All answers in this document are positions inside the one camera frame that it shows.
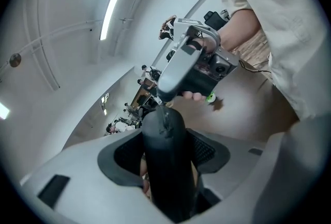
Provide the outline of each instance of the fluorescent light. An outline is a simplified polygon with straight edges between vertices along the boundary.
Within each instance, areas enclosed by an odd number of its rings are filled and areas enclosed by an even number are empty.
[[[2,119],[6,119],[8,114],[9,114],[9,109],[5,107],[2,103],[0,103],[0,117]]]
[[[103,20],[103,24],[102,24],[102,28],[101,28],[100,40],[105,40],[106,37],[107,37],[110,18],[113,14],[116,2],[117,2],[117,0],[110,0],[109,1],[108,8],[107,8],[107,11],[106,11],[106,15],[104,16],[104,20]]]

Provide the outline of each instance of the wire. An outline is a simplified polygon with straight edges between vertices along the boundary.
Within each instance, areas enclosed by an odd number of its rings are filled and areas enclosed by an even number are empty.
[[[266,62],[268,62],[268,61],[269,61],[269,60],[267,60],[267,61],[263,61],[263,62],[260,62],[260,63],[256,63],[256,64],[253,65],[253,67],[256,66],[256,65],[258,65],[258,64],[266,63]]]
[[[242,61],[239,61],[239,63],[244,69],[246,69],[246,70],[248,70],[252,73],[257,73],[257,72],[269,72],[269,73],[271,73],[269,70],[252,70],[252,69],[248,69],[248,68],[245,67],[245,65]]]

